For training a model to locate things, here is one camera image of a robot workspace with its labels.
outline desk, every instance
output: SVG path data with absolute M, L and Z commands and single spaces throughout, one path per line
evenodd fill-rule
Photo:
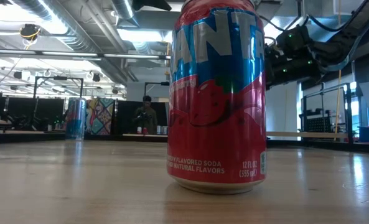
M 205 195 L 166 174 L 166 143 L 0 144 L 0 223 L 369 223 L 369 155 L 269 149 L 268 178 Z

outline ceiling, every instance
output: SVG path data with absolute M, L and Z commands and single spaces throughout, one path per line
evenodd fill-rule
M 48 12 L 58 12 L 55 16 L 45 20 L 39 14 L 29 13 L 29 11 L 18 5 L 11 4 L 20 2 L 42 2 L 49 6 Z M 349 0 L 352 4 L 346 4 L 342 14 L 357 8 L 360 0 Z M 161 54 L 165 55 L 171 42 L 171 31 L 175 21 L 180 15 L 180 9 L 184 0 L 167 0 L 172 7 L 170 12 L 162 11 L 154 7 L 143 7 L 135 13 L 135 18 L 139 28 L 122 19 L 117 19 L 113 12 L 111 0 L 0 0 L 0 49 L 24 49 L 29 41 L 24 40 L 19 34 L 19 29 L 24 24 L 37 24 L 42 27 L 42 33 L 36 42 L 28 46 L 29 50 L 53 50 L 61 52 L 72 51 L 72 45 L 67 43 L 67 39 L 74 35 L 80 35 L 79 39 L 85 39 L 91 48 L 86 51 L 93 52 L 129 52 L 133 54 Z M 293 20 L 297 19 L 298 5 L 296 0 L 273 0 L 264 1 L 258 5 L 258 13 L 271 19 L 279 27 L 286 28 Z M 337 12 L 335 4 L 337 0 L 305 0 L 301 6 L 303 16 L 312 14 L 321 18 L 322 23 L 328 26 L 337 26 Z M 65 26 L 64 21 L 69 21 L 70 25 Z M 266 36 L 277 37 L 280 31 L 265 22 Z M 328 39 L 332 33 L 322 32 L 313 24 L 309 25 L 311 36 L 317 40 Z M 146 43 L 146 51 L 140 50 L 136 42 Z M 17 56 L 0 57 L 0 91 L 10 91 L 8 85 L 12 83 L 31 84 L 36 75 L 43 75 L 50 72 L 52 76 L 61 75 L 68 77 L 84 78 L 85 86 L 98 86 L 97 94 L 111 95 L 114 87 L 119 88 L 119 97 L 125 97 L 124 86 L 128 82 L 163 82 L 167 80 L 165 61 L 158 60 L 108 60 L 107 62 L 75 60 L 54 60 L 35 58 L 16 58 Z M 16 71 L 28 71 L 30 78 L 18 80 L 13 77 Z M 93 82 L 93 74 L 99 73 L 100 82 Z M 64 85 L 62 82 L 49 80 L 53 85 Z M 66 88 L 67 94 L 77 94 L 77 88 Z M 33 88 L 20 87 L 20 93 L 31 93 Z M 43 88 L 44 93 L 51 93 L 52 90 Z M 95 91 L 86 91 L 84 94 L 95 94 Z

